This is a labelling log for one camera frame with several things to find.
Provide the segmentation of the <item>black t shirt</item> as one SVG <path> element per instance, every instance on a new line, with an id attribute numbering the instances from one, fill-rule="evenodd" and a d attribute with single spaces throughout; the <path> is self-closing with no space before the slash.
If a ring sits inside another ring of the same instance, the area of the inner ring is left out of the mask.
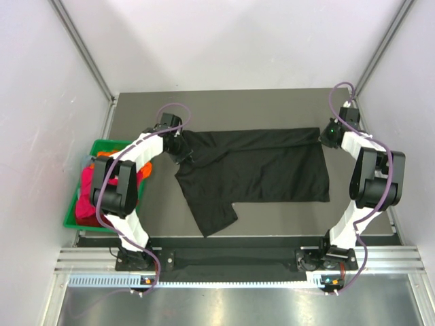
<path id="1" fill-rule="evenodd" d="M 195 132 L 175 178 L 204 237 L 237 221 L 234 203 L 329 202 L 318 128 Z"/>

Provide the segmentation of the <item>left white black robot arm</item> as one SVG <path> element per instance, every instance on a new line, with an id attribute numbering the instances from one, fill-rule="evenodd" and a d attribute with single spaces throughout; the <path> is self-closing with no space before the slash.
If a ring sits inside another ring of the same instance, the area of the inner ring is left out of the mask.
<path id="1" fill-rule="evenodd" d="M 163 113 L 155 127 L 144 130 L 123 150 L 94 161 L 89 201 L 97 221 L 118 235 L 122 248 L 132 252 L 132 263 L 142 270 L 153 264 L 154 253 L 148 249 L 150 237 L 136 212 L 140 182 L 137 174 L 162 153 L 176 164 L 192 158 L 192 150 L 181 134 L 183 127 L 179 116 Z"/>

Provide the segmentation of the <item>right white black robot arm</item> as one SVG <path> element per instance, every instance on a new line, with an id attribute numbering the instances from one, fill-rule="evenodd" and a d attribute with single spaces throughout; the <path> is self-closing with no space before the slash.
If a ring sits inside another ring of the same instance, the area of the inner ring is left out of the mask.
<path id="1" fill-rule="evenodd" d="M 375 217 L 397 205 L 402 197 L 405 154 L 387 153 L 371 136 L 358 130 L 359 126 L 359 110 L 345 103 L 319 138 L 321 144 L 340 148 L 355 160 L 349 184 L 350 203 L 339 222 L 327 231 L 317 252 L 319 264 L 327 269 L 340 263 L 355 269 L 354 248 L 358 236 Z"/>

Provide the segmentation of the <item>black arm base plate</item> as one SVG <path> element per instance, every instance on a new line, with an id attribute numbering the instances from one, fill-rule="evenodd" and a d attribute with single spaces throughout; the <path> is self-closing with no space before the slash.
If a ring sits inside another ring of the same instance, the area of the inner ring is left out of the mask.
<path id="1" fill-rule="evenodd" d="M 190 266 L 279 266 L 296 272 L 354 271 L 354 249 L 320 236 L 153 237 L 148 249 L 169 272 Z"/>

